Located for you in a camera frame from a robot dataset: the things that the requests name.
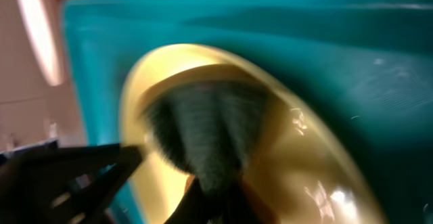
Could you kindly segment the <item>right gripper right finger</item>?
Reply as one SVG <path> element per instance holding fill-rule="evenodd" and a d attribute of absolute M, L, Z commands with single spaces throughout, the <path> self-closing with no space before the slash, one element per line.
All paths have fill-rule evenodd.
<path fill-rule="evenodd" d="M 264 224 L 267 207 L 254 190 L 243 181 L 236 181 L 227 194 L 226 224 Z"/>

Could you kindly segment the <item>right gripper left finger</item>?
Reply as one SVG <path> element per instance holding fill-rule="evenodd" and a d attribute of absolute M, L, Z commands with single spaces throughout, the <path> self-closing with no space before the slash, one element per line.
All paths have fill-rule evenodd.
<path fill-rule="evenodd" d="M 180 203 L 164 224 L 207 224 L 210 218 L 210 203 L 203 194 L 197 179 L 190 181 Z"/>

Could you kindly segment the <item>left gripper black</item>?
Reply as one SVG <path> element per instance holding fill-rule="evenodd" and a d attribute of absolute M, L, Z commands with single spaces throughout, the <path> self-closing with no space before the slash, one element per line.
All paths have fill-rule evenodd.
<path fill-rule="evenodd" d="M 2 223 L 109 223 L 106 209 L 141 164 L 136 146 L 38 145 L 1 155 Z"/>

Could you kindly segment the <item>green yellow sponge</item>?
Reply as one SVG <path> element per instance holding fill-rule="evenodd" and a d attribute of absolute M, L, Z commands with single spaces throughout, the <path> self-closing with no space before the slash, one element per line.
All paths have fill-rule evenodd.
<path fill-rule="evenodd" d="M 169 89 L 142 112 L 162 155 L 199 181 L 207 223 L 225 223 L 229 188 L 256 149 L 268 100 L 258 83 L 198 81 Z"/>

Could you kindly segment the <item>yellow plate with stain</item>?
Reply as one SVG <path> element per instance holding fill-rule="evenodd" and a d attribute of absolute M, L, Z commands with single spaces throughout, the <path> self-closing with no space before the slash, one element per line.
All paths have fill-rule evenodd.
<path fill-rule="evenodd" d="M 120 99 L 120 138 L 139 145 L 144 157 L 131 184 L 147 223 L 172 215 L 191 177 L 162 155 L 143 110 L 176 85 L 210 79 L 257 82 L 270 91 L 260 143 L 243 176 L 266 223 L 388 222 L 340 140 L 296 94 L 234 53 L 176 44 L 145 54 L 128 73 Z"/>

